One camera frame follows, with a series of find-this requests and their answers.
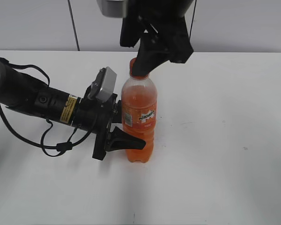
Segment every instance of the white wall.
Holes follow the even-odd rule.
[[[281,52],[281,0],[197,1],[195,51]],[[96,0],[70,2],[82,51],[138,49],[119,46],[122,20],[102,16]],[[77,50],[67,0],[0,0],[0,49]]]
[[[96,0],[71,0],[80,50],[119,46],[122,19],[104,17]],[[193,6],[187,12],[190,28]],[[77,50],[67,0],[0,0],[0,50]]]
[[[121,47],[120,34],[122,19],[102,16],[95,0],[71,0],[80,50],[82,51],[137,51],[134,48]],[[193,5],[185,18],[187,28],[192,21]]]
[[[0,50],[76,50],[67,0],[0,0]]]
[[[197,1],[196,51],[281,52],[281,0]]]

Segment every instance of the orange soda bottle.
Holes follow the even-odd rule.
[[[142,150],[126,149],[130,162],[149,161],[154,147],[154,128],[156,124],[157,90],[149,78],[133,76],[133,63],[130,61],[130,78],[122,89],[123,130],[146,142]]]

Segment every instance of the white table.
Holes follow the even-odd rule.
[[[135,55],[0,51],[12,63],[39,65],[52,87],[78,96],[105,66],[118,74],[119,94]],[[49,158],[0,120],[0,225],[281,225],[281,53],[198,52],[151,78],[158,122],[146,164],[128,162],[124,151],[92,159],[95,136]],[[37,142],[49,126],[5,112]],[[55,123],[45,142],[65,141],[72,130]]]

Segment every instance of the yellow warning label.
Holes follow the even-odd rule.
[[[77,102],[77,97],[73,95],[69,95],[66,105],[62,111],[62,114],[60,116],[60,121],[64,123],[69,123],[70,118],[72,116],[75,104]]]

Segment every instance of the mirinda bottle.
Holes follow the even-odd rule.
[[[122,89],[122,123],[126,133],[146,141],[142,150],[126,149],[128,160],[145,163],[154,147],[157,90],[149,75],[139,77],[131,74],[135,60],[130,61],[130,78]]]

